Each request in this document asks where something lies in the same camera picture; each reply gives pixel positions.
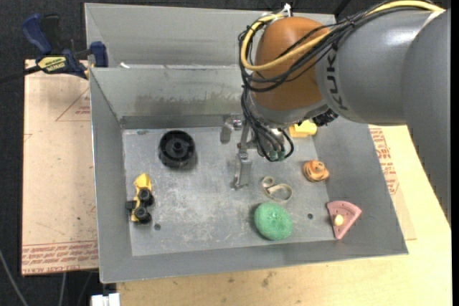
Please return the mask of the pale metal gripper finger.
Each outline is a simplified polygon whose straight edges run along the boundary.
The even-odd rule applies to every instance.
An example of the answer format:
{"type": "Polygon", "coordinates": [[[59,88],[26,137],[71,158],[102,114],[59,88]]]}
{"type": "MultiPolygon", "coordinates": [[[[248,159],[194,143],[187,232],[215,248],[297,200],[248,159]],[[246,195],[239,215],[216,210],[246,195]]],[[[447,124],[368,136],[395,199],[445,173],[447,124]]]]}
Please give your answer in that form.
{"type": "Polygon", "coordinates": [[[235,162],[235,174],[232,179],[231,187],[235,190],[247,186],[250,182],[252,161],[247,153],[237,153],[235,162]]]}
{"type": "Polygon", "coordinates": [[[233,131],[240,130],[242,128],[241,115],[228,115],[223,119],[223,126],[220,131],[220,143],[228,144],[230,142],[231,134],[233,131]]]}

